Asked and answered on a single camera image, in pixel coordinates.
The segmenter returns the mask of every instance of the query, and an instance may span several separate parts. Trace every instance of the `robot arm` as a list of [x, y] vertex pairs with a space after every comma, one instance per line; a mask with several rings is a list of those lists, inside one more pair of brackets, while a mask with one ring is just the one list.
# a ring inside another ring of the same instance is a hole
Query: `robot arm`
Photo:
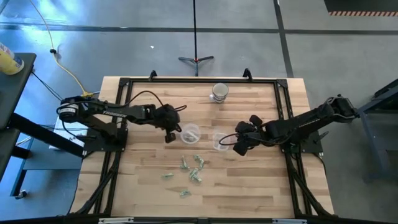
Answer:
[[252, 115], [251, 123], [241, 121], [235, 128], [237, 143], [234, 150], [244, 156], [248, 150], [263, 144], [275, 146], [289, 142], [299, 144], [318, 129], [332, 123], [349, 123], [359, 115], [349, 99], [341, 95], [331, 97], [318, 108], [287, 120], [274, 120], [262, 123], [262, 120]]
[[107, 141], [118, 138], [118, 128], [115, 123], [105, 123], [94, 115], [103, 114], [117, 118], [126, 118], [128, 121], [143, 125], [149, 124], [166, 131], [165, 142], [175, 140], [172, 131], [181, 131], [178, 123], [180, 116], [171, 105], [156, 108], [155, 105], [115, 105], [107, 101], [81, 96], [65, 98], [57, 109], [60, 119], [66, 123], [79, 122], [101, 133]]

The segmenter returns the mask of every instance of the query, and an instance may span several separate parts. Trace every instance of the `yellow cable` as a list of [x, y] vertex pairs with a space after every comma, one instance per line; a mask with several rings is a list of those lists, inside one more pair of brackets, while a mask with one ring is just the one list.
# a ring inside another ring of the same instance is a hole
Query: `yellow cable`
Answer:
[[[45, 24], [45, 26], [46, 26], [46, 28], [47, 28], [47, 31], [49, 32], [49, 36], [50, 36], [50, 40], [51, 40], [51, 47], [52, 47], [52, 49], [55, 49], [55, 48], [54, 48], [54, 43], [53, 43], [53, 41], [52, 41], [52, 36], [51, 36], [51, 32], [50, 32], [49, 26], [47, 25], [47, 23], [46, 23], [44, 17], [43, 17], [42, 14], [40, 13], [40, 11], [36, 8], [36, 6], [35, 6], [35, 4], [32, 2], [32, 0], [29, 0], [29, 1], [30, 1], [30, 3], [33, 5], [33, 7], [36, 9], [37, 13], [39, 13], [39, 16], [42, 18], [42, 20], [43, 20], [43, 22], [44, 22], [44, 24]], [[60, 68], [62, 68], [62, 70], [66, 71], [70, 76], [72, 76], [72, 77], [76, 80], [77, 84], [79, 84], [81, 90], [83, 91], [82, 96], [84, 96], [84, 97], [93, 96], [93, 93], [89, 93], [89, 92], [87, 92], [87, 91], [83, 88], [83, 85], [79, 82], [79, 79], [77, 79], [77, 77], [76, 77], [71, 71], [67, 70], [64, 66], [62, 66], [62, 65], [59, 64], [59, 62], [58, 62], [58, 60], [57, 60], [57, 58], [56, 58], [56, 56], [55, 56], [55, 53], [52, 53], [52, 55], [53, 55], [53, 57], [54, 57], [55, 63], [56, 63]]]

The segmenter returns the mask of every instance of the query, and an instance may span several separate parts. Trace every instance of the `wooden tabletop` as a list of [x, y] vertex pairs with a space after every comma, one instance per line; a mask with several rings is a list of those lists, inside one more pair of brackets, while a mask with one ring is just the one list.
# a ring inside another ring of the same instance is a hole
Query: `wooden tabletop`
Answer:
[[[99, 95], [101, 100], [115, 101], [119, 78], [104, 77]], [[287, 80], [294, 115], [308, 111], [303, 79]], [[128, 123], [129, 137], [121, 158], [112, 216], [294, 216], [286, 163], [279, 147], [258, 146], [245, 156], [234, 152], [232, 146], [226, 152], [213, 149], [214, 132], [234, 133], [237, 123], [248, 122], [252, 114], [258, 115], [263, 122], [278, 119], [272, 85], [228, 84], [229, 94], [220, 105], [209, 101], [212, 86], [212, 83], [134, 83], [133, 95], [150, 90], [164, 103], [174, 107], [187, 105], [187, 109], [179, 112], [180, 125], [198, 125], [201, 138], [196, 144], [188, 145], [177, 134], [176, 141], [166, 144], [164, 131]], [[146, 93], [132, 103], [142, 104], [159, 106], [159, 102]], [[110, 117], [101, 118], [111, 121]], [[190, 167], [198, 167], [193, 160], [195, 154], [205, 160], [204, 169], [199, 172], [203, 179], [200, 185], [190, 181], [188, 173], [179, 168], [181, 156], [185, 156]], [[95, 152], [83, 161], [72, 212], [78, 210], [98, 186], [103, 157], [104, 153]], [[321, 162], [311, 154], [304, 154], [303, 163], [309, 189], [324, 208], [333, 213]], [[163, 179], [162, 175], [169, 172], [174, 176]], [[189, 190], [192, 195], [180, 198], [182, 190]], [[302, 204], [301, 191], [298, 190], [298, 194]]]

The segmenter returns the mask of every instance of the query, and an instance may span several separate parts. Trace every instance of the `black tripod stand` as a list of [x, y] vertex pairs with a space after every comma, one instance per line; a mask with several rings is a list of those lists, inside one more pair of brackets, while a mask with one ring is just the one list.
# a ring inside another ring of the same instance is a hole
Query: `black tripod stand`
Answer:
[[198, 65], [200, 62], [208, 59], [213, 59], [213, 56], [208, 56], [204, 58], [198, 58], [198, 50], [197, 50], [197, 14], [196, 14], [196, 2], [193, 0], [193, 32], [195, 36], [195, 58], [186, 58], [186, 57], [179, 57], [178, 59], [181, 61], [188, 61], [192, 62], [195, 66], [195, 76], [198, 77], [199, 68]]

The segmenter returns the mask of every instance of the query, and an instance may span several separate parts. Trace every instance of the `yellow bottle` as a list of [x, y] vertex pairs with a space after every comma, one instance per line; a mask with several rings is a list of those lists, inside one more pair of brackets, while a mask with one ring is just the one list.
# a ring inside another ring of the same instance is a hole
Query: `yellow bottle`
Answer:
[[6, 75], [14, 75], [24, 68], [24, 61], [0, 43], [0, 72]]

